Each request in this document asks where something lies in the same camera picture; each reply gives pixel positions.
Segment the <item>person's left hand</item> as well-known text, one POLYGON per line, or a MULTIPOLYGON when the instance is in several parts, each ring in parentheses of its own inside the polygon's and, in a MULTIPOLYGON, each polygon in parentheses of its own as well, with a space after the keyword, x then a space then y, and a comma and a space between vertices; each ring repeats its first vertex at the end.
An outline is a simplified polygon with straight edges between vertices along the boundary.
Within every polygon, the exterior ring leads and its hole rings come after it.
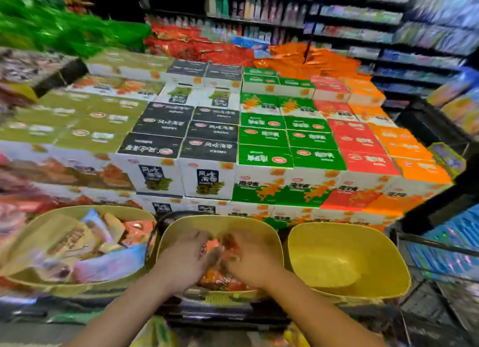
POLYGON ((187 232, 182 233, 159 255, 150 271, 154 280, 159 283, 162 294, 168 297, 183 293, 200 281, 188 279, 185 273, 185 234, 187 232))

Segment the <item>person's left forearm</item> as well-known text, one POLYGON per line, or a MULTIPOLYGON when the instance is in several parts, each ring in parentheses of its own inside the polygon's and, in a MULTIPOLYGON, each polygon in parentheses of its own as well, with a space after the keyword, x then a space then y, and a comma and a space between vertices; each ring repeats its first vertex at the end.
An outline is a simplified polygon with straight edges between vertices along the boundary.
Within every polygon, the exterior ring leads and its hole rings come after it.
POLYGON ((60 347, 128 347, 157 309, 194 282, 178 275, 148 273, 60 347))

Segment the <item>person's right forearm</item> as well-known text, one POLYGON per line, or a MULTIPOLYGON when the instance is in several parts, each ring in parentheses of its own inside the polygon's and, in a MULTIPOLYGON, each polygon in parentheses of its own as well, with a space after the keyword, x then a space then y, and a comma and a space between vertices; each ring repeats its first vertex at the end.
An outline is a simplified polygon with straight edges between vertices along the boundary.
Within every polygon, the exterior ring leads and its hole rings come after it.
POLYGON ((382 339, 289 271, 264 274, 255 286, 267 291, 281 306, 311 347, 386 347, 382 339))

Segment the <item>yellow basket with orange packets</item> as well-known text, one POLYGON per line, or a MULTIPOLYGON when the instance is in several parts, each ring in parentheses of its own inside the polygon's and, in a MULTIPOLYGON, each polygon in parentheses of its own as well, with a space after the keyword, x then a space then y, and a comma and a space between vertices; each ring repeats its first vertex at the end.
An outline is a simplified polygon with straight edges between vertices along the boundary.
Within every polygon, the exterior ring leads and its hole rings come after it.
MULTIPOLYGON (((239 228, 249 230, 257 239, 263 241, 272 256, 284 265, 280 237, 277 231, 265 222, 247 217, 214 215, 200 211, 175 211, 161 217, 157 222, 153 230, 156 239, 151 248, 151 256, 145 261, 145 266, 147 269, 151 269, 159 255, 173 244, 184 231, 198 229, 217 237, 223 236, 230 229, 239 228)), ((175 296, 182 300, 221 307, 255 303, 267 298, 267 294, 263 290, 212 291, 199 286, 191 287, 184 293, 175 296)))

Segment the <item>heap of orange snack packets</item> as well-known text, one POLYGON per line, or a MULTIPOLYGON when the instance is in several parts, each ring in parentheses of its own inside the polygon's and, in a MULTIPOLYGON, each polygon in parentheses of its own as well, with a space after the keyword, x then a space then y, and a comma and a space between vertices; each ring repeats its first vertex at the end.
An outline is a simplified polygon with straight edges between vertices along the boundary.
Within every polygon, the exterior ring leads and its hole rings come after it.
POLYGON ((197 283, 197 286, 211 291, 243 292, 253 290, 252 287, 243 283, 240 279, 227 271, 223 266, 223 260, 239 261, 242 255, 241 248, 231 233, 225 233, 208 242, 208 246, 221 244, 224 251, 216 265, 211 267, 197 283))

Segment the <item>yellow-green packet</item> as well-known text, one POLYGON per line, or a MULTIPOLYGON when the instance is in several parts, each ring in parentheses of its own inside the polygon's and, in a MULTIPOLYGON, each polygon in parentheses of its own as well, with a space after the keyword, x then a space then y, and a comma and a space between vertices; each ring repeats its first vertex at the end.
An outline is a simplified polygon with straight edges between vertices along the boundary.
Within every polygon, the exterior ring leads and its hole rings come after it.
POLYGON ((129 347, 177 347, 177 339, 167 321, 162 316, 154 315, 129 347))

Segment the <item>stack of black-topped boxes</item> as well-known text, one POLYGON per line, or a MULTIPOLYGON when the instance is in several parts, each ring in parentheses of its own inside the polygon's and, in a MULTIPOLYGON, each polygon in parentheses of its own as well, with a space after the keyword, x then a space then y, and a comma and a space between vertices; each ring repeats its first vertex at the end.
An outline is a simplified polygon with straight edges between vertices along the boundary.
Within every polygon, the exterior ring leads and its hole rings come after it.
POLYGON ((152 214, 216 213, 232 198, 243 66, 175 59, 164 88, 112 154, 152 214))

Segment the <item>empty yellow basket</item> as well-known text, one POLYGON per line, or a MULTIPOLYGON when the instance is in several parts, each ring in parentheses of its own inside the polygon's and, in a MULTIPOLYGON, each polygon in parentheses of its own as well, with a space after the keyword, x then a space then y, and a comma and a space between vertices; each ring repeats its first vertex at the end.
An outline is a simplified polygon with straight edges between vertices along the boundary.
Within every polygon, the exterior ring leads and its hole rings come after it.
POLYGON ((284 264, 338 306, 381 305, 411 287, 406 262, 382 232, 348 223, 302 223, 283 241, 284 264))

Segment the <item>yellow basket with mixed snacks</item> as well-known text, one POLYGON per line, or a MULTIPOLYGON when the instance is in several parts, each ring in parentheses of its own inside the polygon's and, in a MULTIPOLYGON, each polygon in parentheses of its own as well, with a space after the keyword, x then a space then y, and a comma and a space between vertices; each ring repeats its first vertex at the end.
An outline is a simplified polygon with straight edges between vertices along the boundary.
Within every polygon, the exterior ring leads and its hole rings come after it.
MULTIPOLYGON (((62 215, 80 219, 86 216, 90 209, 95 209, 99 213, 111 213, 123 221, 153 221, 154 224, 156 224, 156 219, 150 212, 134 207, 123 205, 77 205, 54 209, 38 215, 27 223, 17 238, 21 236, 32 236, 32 233, 36 231, 42 223, 49 222, 54 217, 62 215)), ((140 262, 140 268, 138 270, 122 278, 87 284, 46 282, 40 279, 31 267, 10 275, 6 275, 3 270, 0 270, 0 276, 11 283, 29 287, 42 293, 58 297, 88 299, 90 298, 88 294, 91 293, 108 296, 117 295, 115 290, 126 289, 130 284, 145 274, 146 268, 144 263, 145 257, 143 257, 140 262)))

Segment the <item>pile of red-pink packets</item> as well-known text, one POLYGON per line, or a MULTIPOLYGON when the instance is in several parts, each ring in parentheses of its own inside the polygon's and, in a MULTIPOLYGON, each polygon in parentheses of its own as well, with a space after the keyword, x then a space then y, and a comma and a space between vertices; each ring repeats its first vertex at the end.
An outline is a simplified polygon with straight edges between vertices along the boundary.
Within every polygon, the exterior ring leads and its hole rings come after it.
POLYGON ((49 198, 0 152, 0 244, 17 234, 49 198))

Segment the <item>stack of orange boxes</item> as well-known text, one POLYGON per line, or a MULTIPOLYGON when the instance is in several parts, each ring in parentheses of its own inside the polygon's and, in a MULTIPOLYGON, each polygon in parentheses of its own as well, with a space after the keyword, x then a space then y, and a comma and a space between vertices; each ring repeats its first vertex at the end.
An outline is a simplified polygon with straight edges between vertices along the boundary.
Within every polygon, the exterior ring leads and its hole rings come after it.
POLYGON ((366 123, 392 160, 399 176, 387 181, 371 201, 369 209, 404 215, 453 186, 453 180, 406 128, 397 126, 381 105, 385 97, 372 84, 345 79, 351 89, 348 105, 358 120, 366 123))

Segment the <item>row of blue packets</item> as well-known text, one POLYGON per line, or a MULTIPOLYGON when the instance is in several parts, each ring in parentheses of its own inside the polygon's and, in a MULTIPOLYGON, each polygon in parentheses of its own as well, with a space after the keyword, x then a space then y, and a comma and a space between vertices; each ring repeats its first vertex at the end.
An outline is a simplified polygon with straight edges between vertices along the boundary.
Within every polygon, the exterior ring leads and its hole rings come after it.
POLYGON ((457 277, 479 284, 479 203, 422 237, 446 247, 405 242, 414 265, 425 277, 441 282, 457 277))

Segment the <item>shelf of bottles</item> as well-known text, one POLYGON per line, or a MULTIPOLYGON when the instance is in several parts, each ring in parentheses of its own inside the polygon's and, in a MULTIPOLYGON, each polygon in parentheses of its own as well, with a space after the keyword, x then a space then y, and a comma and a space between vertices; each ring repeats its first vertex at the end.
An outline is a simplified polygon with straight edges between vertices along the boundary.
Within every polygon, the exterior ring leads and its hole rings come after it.
POLYGON ((280 45, 301 41, 319 11, 318 0, 205 0, 204 24, 221 35, 280 45))

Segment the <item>tray of brown snack packets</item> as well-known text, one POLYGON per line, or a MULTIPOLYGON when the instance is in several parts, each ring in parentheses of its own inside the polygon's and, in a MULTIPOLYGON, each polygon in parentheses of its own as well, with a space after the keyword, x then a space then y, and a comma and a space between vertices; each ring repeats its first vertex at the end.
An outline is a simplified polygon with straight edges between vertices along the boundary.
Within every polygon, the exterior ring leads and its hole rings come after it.
POLYGON ((0 88, 33 100, 86 74, 86 64, 77 57, 0 47, 0 88))

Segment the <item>rack of colourful packets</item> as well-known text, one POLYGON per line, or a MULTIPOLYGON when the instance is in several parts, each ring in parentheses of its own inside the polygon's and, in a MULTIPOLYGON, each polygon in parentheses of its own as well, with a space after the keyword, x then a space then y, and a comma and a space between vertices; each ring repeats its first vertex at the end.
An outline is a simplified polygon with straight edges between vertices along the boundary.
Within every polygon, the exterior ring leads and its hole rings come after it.
POLYGON ((426 102, 479 142, 479 71, 461 67, 426 102))

